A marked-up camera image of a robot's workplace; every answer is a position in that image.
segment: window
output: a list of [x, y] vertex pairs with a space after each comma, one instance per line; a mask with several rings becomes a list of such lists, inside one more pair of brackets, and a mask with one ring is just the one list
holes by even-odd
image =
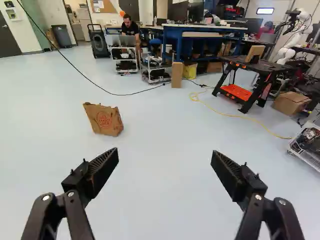
[[274, 7], [258, 7], [256, 10], [256, 14], [267, 14], [271, 15], [274, 13], [275, 8]]

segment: gray trash can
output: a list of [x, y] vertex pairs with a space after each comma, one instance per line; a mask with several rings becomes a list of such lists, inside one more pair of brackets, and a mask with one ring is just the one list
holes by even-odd
[[67, 25], [51, 25], [51, 27], [60, 48], [72, 48]]

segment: black folding workbench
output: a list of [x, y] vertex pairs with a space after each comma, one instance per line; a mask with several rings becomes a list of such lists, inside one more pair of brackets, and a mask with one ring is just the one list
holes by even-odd
[[[224, 70], [218, 84], [215, 86], [212, 95], [217, 96], [217, 93], [221, 93], [237, 103], [242, 104], [240, 112], [246, 114], [252, 107], [256, 100], [259, 107], [264, 107], [267, 101], [272, 84], [276, 81], [277, 75], [280, 73], [293, 74], [294, 68], [288, 65], [280, 65], [275, 62], [267, 60], [259, 60], [257, 64], [245, 62], [247, 56], [222, 56], [220, 60], [227, 63], [227, 67]], [[257, 82], [257, 87], [253, 92], [250, 92], [242, 87], [235, 85], [235, 76], [238, 69], [246, 71], [253, 71], [260, 74], [260, 79]], [[228, 74], [234, 71], [232, 84], [222, 86], [226, 80]]]

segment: orange balloon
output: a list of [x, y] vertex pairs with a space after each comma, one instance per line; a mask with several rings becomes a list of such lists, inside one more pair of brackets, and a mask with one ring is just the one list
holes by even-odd
[[126, 14], [126, 12], [125, 11], [120, 11], [120, 16], [123, 18], [124, 17], [124, 15]]

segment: yellow extension cord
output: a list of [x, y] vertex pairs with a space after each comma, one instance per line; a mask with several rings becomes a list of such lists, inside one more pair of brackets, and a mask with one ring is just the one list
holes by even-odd
[[248, 116], [241, 116], [241, 115], [232, 115], [232, 114], [226, 114], [226, 113], [222, 113], [222, 112], [219, 112], [215, 109], [213, 109], [211, 106], [209, 106], [208, 104], [206, 104], [204, 101], [201, 101], [199, 99], [199, 94], [202, 94], [202, 93], [205, 93], [207, 90], [205, 91], [202, 91], [202, 92], [191, 92], [189, 94], [189, 98], [191, 101], [193, 102], [199, 102], [199, 103], [202, 103], [203, 105], [205, 105], [208, 109], [214, 111], [215, 113], [219, 114], [219, 115], [222, 115], [222, 116], [226, 116], [226, 117], [230, 117], [230, 118], [240, 118], [240, 119], [246, 119], [246, 120], [249, 120], [249, 121], [252, 121], [254, 123], [257, 123], [259, 124], [261, 127], [263, 127], [269, 134], [277, 137], [277, 138], [280, 138], [280, 139], [292, 139], [292, 137], [285, 137], [285, 136], [279, 136], [275, 133], [273, 133], [272, 131], [270, 131], [262, 122], [258, 121], [257, 119], [255, 118], [252, 118], [252, 117], [248, 117]]

